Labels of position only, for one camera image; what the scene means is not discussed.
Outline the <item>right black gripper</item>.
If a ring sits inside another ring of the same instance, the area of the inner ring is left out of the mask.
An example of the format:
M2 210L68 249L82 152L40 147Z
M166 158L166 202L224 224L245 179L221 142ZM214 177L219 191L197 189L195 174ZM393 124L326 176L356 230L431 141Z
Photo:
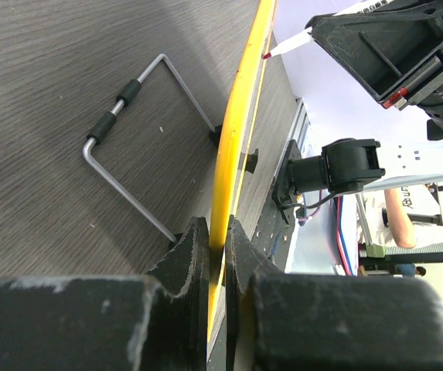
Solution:
M443 139L443 1L394 1L375 12L308 22L312 36L379 104L405 99Z

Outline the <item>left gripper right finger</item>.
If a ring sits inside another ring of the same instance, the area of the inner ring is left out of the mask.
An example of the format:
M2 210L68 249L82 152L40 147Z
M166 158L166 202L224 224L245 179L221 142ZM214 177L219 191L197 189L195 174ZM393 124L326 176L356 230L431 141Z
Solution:
M443 304L419 279L286 274L231 218L228 370L443 370Z

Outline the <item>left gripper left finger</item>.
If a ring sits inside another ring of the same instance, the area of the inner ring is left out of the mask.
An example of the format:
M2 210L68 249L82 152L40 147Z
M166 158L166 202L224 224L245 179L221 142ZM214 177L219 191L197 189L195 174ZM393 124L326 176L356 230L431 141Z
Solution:
M0 279L0 370L204 370L209 232L135 276Z

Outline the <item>pink-capped whiteboard marker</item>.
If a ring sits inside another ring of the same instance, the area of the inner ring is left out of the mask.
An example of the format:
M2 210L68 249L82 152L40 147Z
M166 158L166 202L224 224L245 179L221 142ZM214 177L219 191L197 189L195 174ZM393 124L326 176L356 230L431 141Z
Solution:
M363 1L357 2L350 7L343 9L340 12L332 14L332 17L341 16L341 15L352 15L352 14L366 14L370 12L375 12L377 9L383 8L386 5L394 2L394 0L380 0L380 1ZM297 49L300 46L303 46L307 43L312 42L313 26L306 27L300 33L284 40L283 42L276 45L275 48L271 49L269 52L265 53L261 59L268 60L274 56L280 56L282 54L286 54L294 49Z

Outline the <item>small orange-framed whiteboard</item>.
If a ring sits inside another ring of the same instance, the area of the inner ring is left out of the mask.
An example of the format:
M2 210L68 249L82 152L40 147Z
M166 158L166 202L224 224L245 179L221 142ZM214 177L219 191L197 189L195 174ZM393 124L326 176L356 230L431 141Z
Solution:
M271 41L275 9L276 4L273 1L262 1L257 8L220 131L211 217L204 218L209 232L210 259L206 345L213 332L219 303L224 301L226 304L227 229L230 219L236 219L244 167L247 162L247 149L250 145L264 79L265 63L261 56L268 50ZM179 242L182 235L172 238L171 249Z

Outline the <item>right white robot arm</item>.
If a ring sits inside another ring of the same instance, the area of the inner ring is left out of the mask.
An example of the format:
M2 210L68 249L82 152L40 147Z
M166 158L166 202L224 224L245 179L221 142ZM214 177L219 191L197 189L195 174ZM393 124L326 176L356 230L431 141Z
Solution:
M443 139L443 1L361 2L316 15L273 54L304 41L321 46L382 107L422 109L428 116L428 139ZM360 192L385 175L379 147L373 139L340 139L319 156L288 160L277 182L298 193Z

